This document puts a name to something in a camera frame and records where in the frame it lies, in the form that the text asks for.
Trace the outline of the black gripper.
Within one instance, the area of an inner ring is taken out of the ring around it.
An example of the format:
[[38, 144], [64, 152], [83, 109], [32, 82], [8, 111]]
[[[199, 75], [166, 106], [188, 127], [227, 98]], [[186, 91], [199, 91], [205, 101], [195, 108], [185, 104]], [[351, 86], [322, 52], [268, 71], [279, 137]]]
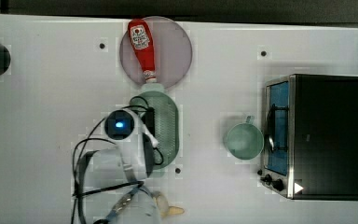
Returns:
[[141, 120], [148, 129], [149, 132], [152, 134], [155, 133], [155, 109], [149, 107], [141, 116]]

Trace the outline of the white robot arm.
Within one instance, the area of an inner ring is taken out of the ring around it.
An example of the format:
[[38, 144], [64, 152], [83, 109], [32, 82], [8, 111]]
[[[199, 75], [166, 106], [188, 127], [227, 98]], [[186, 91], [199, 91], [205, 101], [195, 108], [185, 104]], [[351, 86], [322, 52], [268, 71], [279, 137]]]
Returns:
[[73, 157], [78, 224], [160, 224], [158, 208], [145, 181], [153, 173], [158, 140], [140, 114], [113, 111], [76, 144]]

